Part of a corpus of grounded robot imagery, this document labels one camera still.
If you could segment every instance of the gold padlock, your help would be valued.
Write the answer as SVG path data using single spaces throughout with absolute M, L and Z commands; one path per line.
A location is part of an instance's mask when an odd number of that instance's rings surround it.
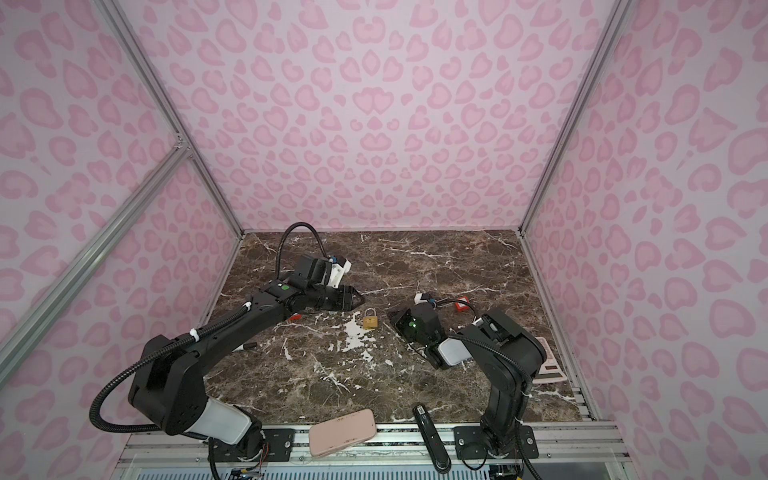
M 373 311 L 373 315 L 368 314 L 369 310 Z M 379 327 L 379 317 L 376 316 L 375 308 L 366 309 L 366 312 L 362 318 L 362 327 L 366 330 L 373 330 Z

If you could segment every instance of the black remote control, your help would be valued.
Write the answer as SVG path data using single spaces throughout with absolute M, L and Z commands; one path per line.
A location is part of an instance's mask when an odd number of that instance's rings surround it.
M 432 464 L 435 466 L 435 470 L 438 473 L 448 473 L 451 471 L 451 458 L 448 457 L 448 453 L 445 451 L 445 445 L 442 443 L 440 434 L 437 433 L 435 424 L 432 422 L 432 417 L 429 416 L 429 412 L 423 403 L 419 403 L 413 407 L 413 416 L 416 418 L 416 425 L 419 426 L 419 431 L 422 433 L 424 439 L 424 445 L 429 452 L 429 458 L 432 459 Z

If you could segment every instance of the pink wall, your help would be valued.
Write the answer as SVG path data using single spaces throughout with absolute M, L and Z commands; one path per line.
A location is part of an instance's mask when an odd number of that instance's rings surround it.
M 122 2 L 259 230 L 519 225 L 612 4 Z
M 172 138 L 88 0 L 5 2 L 0 58 L 1 342 Z
M 95 480 L 111 470 L 126 438 L 91 426 L 91 400 L 148 339 L 198 325 L 235 242 L 193 172 L 180 166 L 0 392 L 1 477 Z M 127 387 L 104 417 L 146 423 Z
M 641 2 L 532 234 L 644 477 L 768 476 L 768 3 Z

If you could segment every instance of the mounting plate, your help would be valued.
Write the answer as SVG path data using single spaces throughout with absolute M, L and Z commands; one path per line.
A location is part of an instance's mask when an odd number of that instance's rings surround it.
M 536 438 L 533 436 L 533 428 L 528 425 L 520 427 L 522 435 L 523 450 L 528 458 L 538 458 L 538 447 Z M 456 446 L 456 456 L 464 460 L 482 460 L 485 458 L 485 449 L 489 447 L 488 437 L 482 431 L 482 427 L 455 427 L 453 429 L 453 439 Z M 512 450 L 504 458 L 518 458 L 516 455 L 515 443 L 512 443 Z
M 264 429 L 264 437 L 270 448 L 266 455 L 265 462 L 287 462 L 290 453 L 293 450 L 293 436 L 296 434 L 294 429 Z M 214 440 L 214 461 L 216 463 L 239 462 L 237 450 L 233 445 L 229 445 L 220 440 Z

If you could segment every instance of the brown marble surface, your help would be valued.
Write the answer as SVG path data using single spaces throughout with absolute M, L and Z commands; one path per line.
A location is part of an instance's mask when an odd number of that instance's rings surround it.
M 476 422 L 490 384 L 474 362 L 433 369 L 399 338 L 386 312 L 411 305 L 416 292 L 466 295 L 485 312 L 500 306 L 557 355 L 525 257 L 513 231 L 321 233 L 328 254 L 352 262 L 343 283 L 366 295 L 355 312 L 306 312 L 255 336 L 253 351 L 232 353 L 207 375 L 208 395 L 254 412 L 265 423 L 322 422 L 369 408 L 376 421 L 404 422 L 423 402 L 436 422 Z M 278 233 L 249 234 L 221 293 L 214 318 L 242 304 L 272 278 Z M 309 233 L 294 232 L 283 252 L 291 270 L 299 254 L 317 253 Z M 376 309 L 379 328 L 362 330 L 363 309 Z M 440 309 L 456 329 L 471 313 Z M 580 420 L 567 382 L 536 386 L 524 420 Z

